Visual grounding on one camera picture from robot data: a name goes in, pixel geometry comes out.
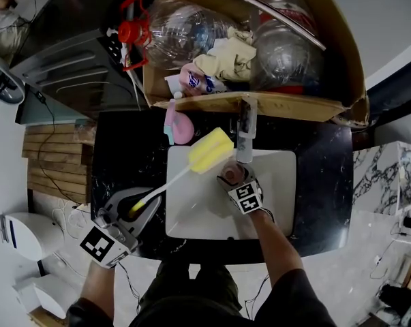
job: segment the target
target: white wall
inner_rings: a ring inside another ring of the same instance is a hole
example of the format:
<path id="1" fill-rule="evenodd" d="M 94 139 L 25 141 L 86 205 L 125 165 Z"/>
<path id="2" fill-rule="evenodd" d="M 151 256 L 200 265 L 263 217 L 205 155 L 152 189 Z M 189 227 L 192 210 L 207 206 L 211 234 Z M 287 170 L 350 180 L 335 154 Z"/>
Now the white wall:
<path id="1" fill-rule="evenodd" d="M 14 123 L 16 109 L 0 102 L 0 214 L 27 211 L 27 160 L 20 157 L 25 128 Z M 33 326 L 12 291 L 15 280 L 31 274 L 38 274 L 37 264 L 0 237 L 0 327 Z"/>
<path id="2" fill-rule="evenodd" d="M 400 140 L 411 144 L 411 114 L 396 121 L 379 126 L 375 130 L 375 145 Z"/>
<path id="3" fill-rule="evenodd" d="M 411 61 L 411 0 L 335 0 L 358 45 L 366 88 Z"/>

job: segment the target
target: pink brush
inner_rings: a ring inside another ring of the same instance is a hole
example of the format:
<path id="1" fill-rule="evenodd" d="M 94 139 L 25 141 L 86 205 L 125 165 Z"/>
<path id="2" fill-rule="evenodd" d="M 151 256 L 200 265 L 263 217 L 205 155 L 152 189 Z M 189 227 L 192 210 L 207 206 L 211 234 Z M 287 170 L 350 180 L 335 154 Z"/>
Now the pink brush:
<path id="1" fill-rule="evenodd" d="M 194 135 L 194 126 L 186 114 L 175 111 L 175 99 L 169 101 L 166 118 L 164 120 L 164 133 L 169 137 L 169 144 L 187 144 Z"/>

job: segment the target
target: black shirt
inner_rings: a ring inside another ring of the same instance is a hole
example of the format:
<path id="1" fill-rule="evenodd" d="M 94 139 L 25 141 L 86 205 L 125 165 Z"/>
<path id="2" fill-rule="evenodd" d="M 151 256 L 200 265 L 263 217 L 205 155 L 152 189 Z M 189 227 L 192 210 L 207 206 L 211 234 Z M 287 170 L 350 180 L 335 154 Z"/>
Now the black shirt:
<path id="1" fill-rule="evenodd" d="M 111 327 L 112 321 L 92 302 L 80 298 L 69 309 L 71 327 Z M 142 310 L 130 327 L 179 326 L 311 326 L 335 327 L 325 306 L 317 299 L 304 270 L 287 272 L 251 321 L 216 302 L 194 296 L 161 299 Z"/>

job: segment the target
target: faucet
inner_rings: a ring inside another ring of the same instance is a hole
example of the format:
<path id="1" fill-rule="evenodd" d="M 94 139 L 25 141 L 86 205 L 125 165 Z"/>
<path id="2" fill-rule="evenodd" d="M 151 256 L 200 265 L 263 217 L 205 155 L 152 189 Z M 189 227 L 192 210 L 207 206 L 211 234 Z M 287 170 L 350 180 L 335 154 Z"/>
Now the faucet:
<path id="1" fill-rule="evenodd" d="M 252 140 L 257 131 L 258 102 L 255 98 L 242 98 L 240 119 L 237 125 L 236 160 L 241 164 L 252 162 Z"/>

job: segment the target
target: metal pipe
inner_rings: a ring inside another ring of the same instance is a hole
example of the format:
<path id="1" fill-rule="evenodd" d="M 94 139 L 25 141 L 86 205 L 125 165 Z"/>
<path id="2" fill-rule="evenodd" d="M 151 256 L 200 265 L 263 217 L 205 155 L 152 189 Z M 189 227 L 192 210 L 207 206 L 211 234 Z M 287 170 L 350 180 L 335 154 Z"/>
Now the metal pipe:
<path id="1" fill-rule="evenodd" d="M 279 10 L 275 9 L 273 6 L 270 6 L 268 3 L 265 3 L 261 0 L 242 0 L 252 6 L 255 6 L 259 10 L 267 13 L 268 15 L 278 19 L 280 22 L 283 22 L 287 27 L 291 28 L 301 37 L 304 37 L 306 40 L 311 42 L 313 45 L 319 47 L 322 51 L 326 50 L 326 46 L 320 42 L 316 36 L 304 26 L 300 25 L 298 22 L 295 22 L 293 19 L 288 18 L 285 14 L 281 13 Z"/>

